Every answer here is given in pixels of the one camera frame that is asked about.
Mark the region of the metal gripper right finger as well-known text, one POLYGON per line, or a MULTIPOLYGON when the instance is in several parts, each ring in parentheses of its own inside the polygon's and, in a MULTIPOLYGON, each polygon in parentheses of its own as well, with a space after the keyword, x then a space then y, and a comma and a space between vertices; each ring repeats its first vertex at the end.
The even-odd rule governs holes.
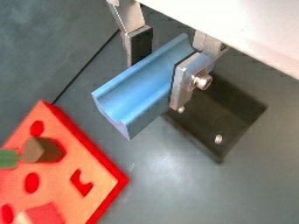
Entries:
POLYGON ((195 32, 191 46, 194 52, 174 67, 170 108, 179 113, 192 98, 194 89, 204 91, 210 87, 210 72, 218 58, 230 49, 220 40, 202 31, 195 32))

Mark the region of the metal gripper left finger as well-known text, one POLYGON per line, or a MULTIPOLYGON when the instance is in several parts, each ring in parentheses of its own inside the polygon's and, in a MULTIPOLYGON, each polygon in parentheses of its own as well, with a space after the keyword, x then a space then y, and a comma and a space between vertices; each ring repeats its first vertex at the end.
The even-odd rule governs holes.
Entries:
POLYGON ((127 66, 152 53, 153 28, 145 24, 140 3, 136 0, 107 0, 116 20, 127 55, 127 66))

